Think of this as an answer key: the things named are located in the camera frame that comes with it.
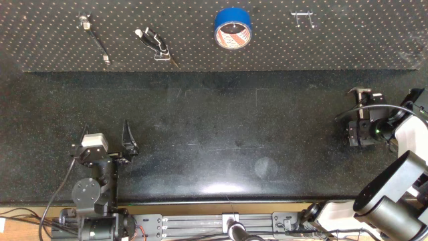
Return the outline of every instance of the blue tape roll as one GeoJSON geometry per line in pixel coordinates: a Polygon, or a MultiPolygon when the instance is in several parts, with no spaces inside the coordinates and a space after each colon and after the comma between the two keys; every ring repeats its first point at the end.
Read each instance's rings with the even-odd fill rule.
{"type": "Polygon", "coordinates": [[[228,50],[246,46],[251,39],[251,20],[247,11],[235,7],[221,10],[215,17],[214,38],[228,50]]]}

